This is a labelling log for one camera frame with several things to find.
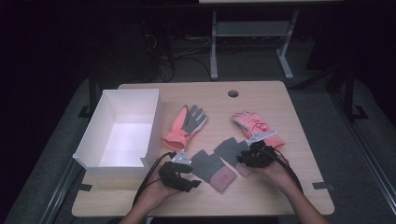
person's arm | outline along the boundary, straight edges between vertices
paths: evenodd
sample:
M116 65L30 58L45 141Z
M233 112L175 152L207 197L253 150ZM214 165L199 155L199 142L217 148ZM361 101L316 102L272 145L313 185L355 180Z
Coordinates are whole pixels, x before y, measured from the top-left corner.
M255 168L256 172L264 174L268 179L282 191L288 198L294 213L302 224L327 224L329 223L323 215L312 205L311 202L298 189L294 180L287 171L276 161L265 168Z
M122 219L120 224L143 223L146 215L158 207L169 196L177 194L180 190L166 187L158 174L159 167L148 180L148 185L142 191L139 199L128 214Z

glove thumb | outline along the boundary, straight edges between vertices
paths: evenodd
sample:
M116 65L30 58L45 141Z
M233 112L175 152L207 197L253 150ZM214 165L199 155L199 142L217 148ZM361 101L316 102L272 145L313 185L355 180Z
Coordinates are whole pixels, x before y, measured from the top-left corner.
M181 127L183 126L185 119L187 117L188 113L188 108L186 105L183 105L181 108L180 112L178 112L173 124L172 124L172 130L181 130Z

white box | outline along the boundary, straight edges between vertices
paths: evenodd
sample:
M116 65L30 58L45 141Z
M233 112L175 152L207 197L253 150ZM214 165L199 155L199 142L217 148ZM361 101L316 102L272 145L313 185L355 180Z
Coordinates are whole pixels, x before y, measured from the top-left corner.
M106 90L73 158L96 178L144 178L162 130L160 90Z

wooden tabletop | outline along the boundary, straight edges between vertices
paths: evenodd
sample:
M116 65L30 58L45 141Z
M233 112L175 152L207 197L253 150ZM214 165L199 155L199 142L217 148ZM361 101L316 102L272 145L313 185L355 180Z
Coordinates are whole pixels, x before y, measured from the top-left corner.
M187 150L191 158L204 149L208 154L224 140L234 137L238 142L246 137L231 115L249 111L260 114L268 125L278 131L285 141L281 152L299 176L305 196L323 215L333 212L334 206L326 189L314 189L313 183L323 182L318 165L304 135L301 123L284 84L280 81L194 82L124 84L120 90L160 89L164 104L163 133L171 130L172 122L183 105L198 105L208 115L204 128L192 139ZM230 97L229 91L237 91ZM162 154L170 151L162 145ZM199 216L277 216L293 214L284 195L260 174L244 178L237 174L235 181L223 193L205 181L189 193L168 198L149 215L154 217ZM199 179L189 174L183 177ZM90 191L80 190L72 212L76 217L124 216L130 210L142 180L94 179L86 174L83 184Z

pink and gray glove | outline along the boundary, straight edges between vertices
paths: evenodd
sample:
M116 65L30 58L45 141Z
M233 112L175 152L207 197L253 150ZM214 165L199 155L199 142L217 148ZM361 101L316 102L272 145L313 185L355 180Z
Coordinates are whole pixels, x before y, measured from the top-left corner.
M192 173L219 192L223 192L236 179L236 174L221 158L213 153L207 155L202 149L191 158Z
M251 136L255 133L272 131L264 119L257 113L245 111L242 113L235 113L231 116L231 118L241 125L242 131L247 138L251 138ZM265 138L264 142L265 145L274 147L276 149L280 149L283 145L285 145L285 142L283 142L283 140L277 134Z
M202 108L193 105L189 111L186 105L181 108L172 125L172 131L163 136L163 143L175 151L187 150L191 138L200 131L207 121Z
M229 138L215 148L215 153L235 168L241 176L248 177L253 173L253 170L244 163L239 162L236 158L237 156L241 156L241 151L245 150L249 150L246 141L237 143L235 138Z

